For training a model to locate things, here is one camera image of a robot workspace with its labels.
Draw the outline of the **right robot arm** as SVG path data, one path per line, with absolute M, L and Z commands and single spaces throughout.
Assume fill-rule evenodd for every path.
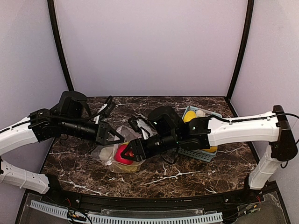
M 174 148 L 192 151 L 228 143 L 266 141 L 266 151 L 245 184 L 250 190 L 261 190 L 278 167 L 298 153 L 287 116 L 282 106 L 275 105 L 272 111 L 254 116 L 220 118 L 212 114 L 184 122 L 171 106 L 161 106 L 148 115 L 157 134 L 130 141 L 121 157 L 141 161 Z

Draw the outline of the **clear zip top bag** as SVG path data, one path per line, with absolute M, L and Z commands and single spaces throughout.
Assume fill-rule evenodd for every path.
M 135 162 L 124 159 L 121 157 L 121 152 L 124 151 L 130 140 L 140 138 L 141 135 L 127 126 L 120 126 L 116 131 L 124 137 L 125 142 L 109 146 L 97 146 L 91 152 L 91 158 L 101 162 L 106 169 L 114 173 L 138 172 L 143 161 Z

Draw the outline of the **yellow white napa cabbage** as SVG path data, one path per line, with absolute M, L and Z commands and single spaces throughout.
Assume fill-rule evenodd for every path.
M 99 159 L 106 169 L 113 173 L 133 173 L 140 170 L 140 162 L 124 162 L 121 158 L 121 144 L 104 147 Z

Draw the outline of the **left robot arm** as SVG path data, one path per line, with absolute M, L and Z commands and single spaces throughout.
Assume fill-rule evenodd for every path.
M 25 145 L 43 142 L 61 135 L 73 136 L 108 146 L 124 142 L 124 137 L 103 119 L 114 109 L 112 96 L 102 108 L 91 113 L 87 96 L 77 91 L 64 91 L 59 102 L 51 109 L 32 112 L 21 121 L 1 130 L 0 153 L 6 154 Z M 54 175 L 38 174 L 0 160 L 0 182 L 40 194 L 61 191 Z

